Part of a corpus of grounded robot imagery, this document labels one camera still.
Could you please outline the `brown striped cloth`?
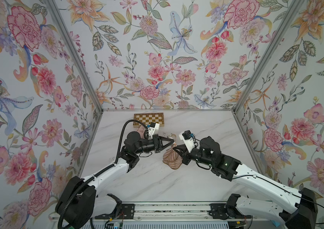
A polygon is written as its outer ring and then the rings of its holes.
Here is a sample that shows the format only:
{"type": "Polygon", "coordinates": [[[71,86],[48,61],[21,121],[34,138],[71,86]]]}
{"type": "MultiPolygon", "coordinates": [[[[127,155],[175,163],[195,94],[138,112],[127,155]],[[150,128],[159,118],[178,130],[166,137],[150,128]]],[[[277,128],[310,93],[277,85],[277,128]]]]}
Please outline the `brown striped cloth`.
{"type": "Polygon", "coordinates": [[[180,166],[176,166],[174,164],[175,160],[176,160],[176,153],[174,151],[174,148],[170,148],[169,150],[167,150],[162,157],[162,162],[168,165],[173,170],[177,170],[180,168],[180,166]]]}

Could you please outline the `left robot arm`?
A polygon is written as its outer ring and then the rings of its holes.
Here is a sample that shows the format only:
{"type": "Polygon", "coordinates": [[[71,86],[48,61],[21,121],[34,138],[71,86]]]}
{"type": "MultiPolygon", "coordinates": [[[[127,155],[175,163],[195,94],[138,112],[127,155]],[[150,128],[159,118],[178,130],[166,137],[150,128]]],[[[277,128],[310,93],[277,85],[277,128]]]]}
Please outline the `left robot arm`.
{"type": "Polygon", "coordinates": [[[100,171],[79,178],[71,178],[56,206],[59,229],[80,229],[98,216],[116,218],[121,214],[122,201],[113,194],[101,196],[101,191],[113,181],[130,172],[139,162],[142,153],[160,153],[173,145],[174,139],[153,135],[142,139],[138,132],[127,135],[118,152],[118,161],[100,171]]]}

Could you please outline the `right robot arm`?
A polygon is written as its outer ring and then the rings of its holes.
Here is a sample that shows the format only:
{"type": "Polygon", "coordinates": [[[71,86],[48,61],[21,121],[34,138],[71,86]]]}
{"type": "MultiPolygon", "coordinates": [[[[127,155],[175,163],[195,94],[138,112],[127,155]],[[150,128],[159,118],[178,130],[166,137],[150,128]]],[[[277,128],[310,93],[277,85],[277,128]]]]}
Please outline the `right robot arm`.
{"type": "Polygon", "coordinates": [[[174,148],[183,159],[216,176],[243,185],[265,196],[266,201],[240,194],[231,194],[221,210],[224,219],[257,216],[284,224],[288,229],[313,229],[318,206],[315,193],[307,188],[298,190],[273,181],[254,171],[240,160],[222,154],[220,145],[210,136],[197,140],[190,131],[179,135],[182,145],[174,148]]]}

